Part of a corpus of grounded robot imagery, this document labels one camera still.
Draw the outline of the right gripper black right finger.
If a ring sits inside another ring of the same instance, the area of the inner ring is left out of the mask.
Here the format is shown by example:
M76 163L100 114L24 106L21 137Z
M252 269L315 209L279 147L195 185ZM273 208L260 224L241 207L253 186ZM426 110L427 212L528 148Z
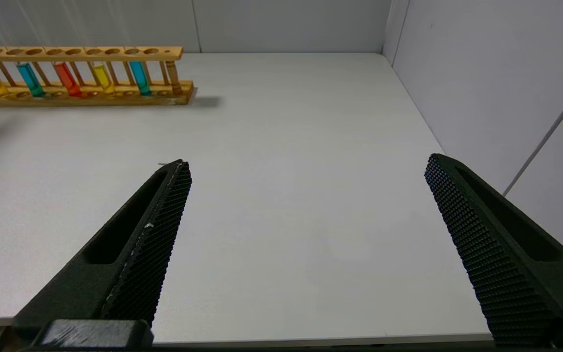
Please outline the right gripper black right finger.
M563 245L462 162L424 178L497 348L563 351Z

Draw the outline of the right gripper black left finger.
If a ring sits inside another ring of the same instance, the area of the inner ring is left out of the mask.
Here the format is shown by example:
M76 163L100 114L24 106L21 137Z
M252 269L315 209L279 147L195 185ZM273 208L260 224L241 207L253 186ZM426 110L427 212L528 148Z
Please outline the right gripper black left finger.
M190 165L156 170L16 316L22 350L146 350L192 185Z

